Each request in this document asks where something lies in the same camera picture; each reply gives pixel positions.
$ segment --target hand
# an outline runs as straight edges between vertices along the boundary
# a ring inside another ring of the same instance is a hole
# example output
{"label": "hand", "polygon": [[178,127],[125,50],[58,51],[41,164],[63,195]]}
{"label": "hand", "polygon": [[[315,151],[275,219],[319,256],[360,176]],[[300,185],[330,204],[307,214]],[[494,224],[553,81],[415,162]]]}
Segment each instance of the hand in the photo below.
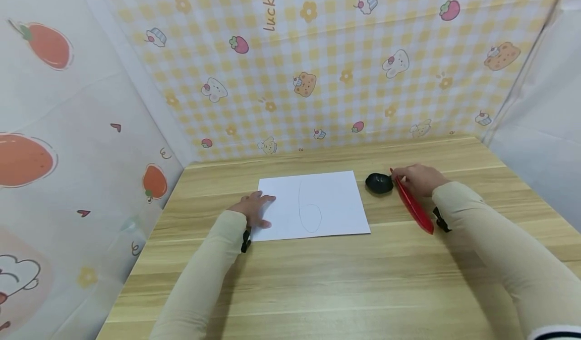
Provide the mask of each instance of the hand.
{"label": "hand", "polygon": [[270,195],[262,196],[262,191],[255,191],[249,196],[242,196],[240,202],[230,206],[228,210],[237,211],[246,216],[248,226],[257,226],[258,228],[270,228],[270,221],[263,220],[260,217],[260,209],[268,201],[274,201],[276,198]]}
{"label": "hand", "polygon": [[413,193],[426,198],[432,196],[435,188],[450,182],[437,169],[419,163],[408,167],[398,167],[394,169],[392,175],[399,176],[400,179],[405,177],[405,181],[401,180],[401,183]]}

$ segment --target pencil drawing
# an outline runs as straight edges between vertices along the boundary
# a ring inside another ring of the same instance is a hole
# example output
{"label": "pencil drawing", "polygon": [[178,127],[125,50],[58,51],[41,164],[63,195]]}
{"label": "pencil drawing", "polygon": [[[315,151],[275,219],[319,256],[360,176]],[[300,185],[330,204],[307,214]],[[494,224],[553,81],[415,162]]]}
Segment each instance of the pencil drawing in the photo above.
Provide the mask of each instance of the pencil drawing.
{"label": "pencil drawing", "polygon": [[301,187],[303,182],[299,183],[299,219],[301,219],[301,225],[309,233],[316,233],[321,227],[322,214],[321,208],[315,204],[307,204],[301,206]]}

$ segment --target beige sleeve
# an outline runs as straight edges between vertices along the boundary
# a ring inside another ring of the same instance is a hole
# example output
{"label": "beige sleeve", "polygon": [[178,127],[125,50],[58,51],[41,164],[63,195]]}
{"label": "beige sleeve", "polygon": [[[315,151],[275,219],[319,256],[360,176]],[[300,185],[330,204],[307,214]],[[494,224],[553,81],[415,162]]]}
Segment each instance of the beige sleeve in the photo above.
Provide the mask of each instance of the beige sleeve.
{"label": "beige sleeve", "polygon": [[453,230],[449,235],[466,237],[500,279],[525,337],[566,328],[581,332],[581,280],[569,268],[469,187],[447,183],[432,199]]}
{"label": "beige sleeve", "polygon": [[194,253],[173,287],[149,339],[198,340],[206,326],[222,281],[242,247],[246,217],[225,211]]}

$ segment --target fabric wall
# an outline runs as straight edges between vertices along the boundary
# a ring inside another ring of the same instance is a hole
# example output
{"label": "fabric wall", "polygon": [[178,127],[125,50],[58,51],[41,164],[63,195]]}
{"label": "fabric wall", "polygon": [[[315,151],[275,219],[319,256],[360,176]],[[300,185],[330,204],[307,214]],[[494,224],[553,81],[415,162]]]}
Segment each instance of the fabric wall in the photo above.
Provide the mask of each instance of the fabric wall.
{"label": "fabric wall", "polygon": [[94,339],[183,167],[84,0],[0,11],[0,339]]}
{"label": "fabric wall", "polygon": [[560,0],[485,140],[581,232],[581,0]]}
{"label": "fabric wall", "polygon": [[135,84],[145,70],[192,159],[210,160],[481,137],[553,3],[104,0],[93,12],[114,16]]}

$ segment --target orange fruit print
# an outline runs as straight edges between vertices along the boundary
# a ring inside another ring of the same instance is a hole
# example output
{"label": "orange fruit print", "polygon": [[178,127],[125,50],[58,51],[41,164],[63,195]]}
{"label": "orange fruit print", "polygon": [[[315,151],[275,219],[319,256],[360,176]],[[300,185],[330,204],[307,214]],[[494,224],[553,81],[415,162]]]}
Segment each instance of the orange fruit print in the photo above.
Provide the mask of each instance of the orange fruit print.
{"label": "orange fruit print", "polygon": [[49,175],[57,164],[52,147],[20,133],[0,133],[0,186],[20,187]]}
{"label": "orange fruit print", "polygon": [[55,70],[64,70],[73,62],[73,46],[61,32],[31,22],[23,24],[8,19],[8,23],[28,42],[40,60]]}
{"label": "orange fruit print", "polygon": [[145,189],[145,196],[147,196],[148,202],[152,202],[153,199],[161,199],[167,192],[165,175],[155,164],[150,163],[147,166],[141,183]]}

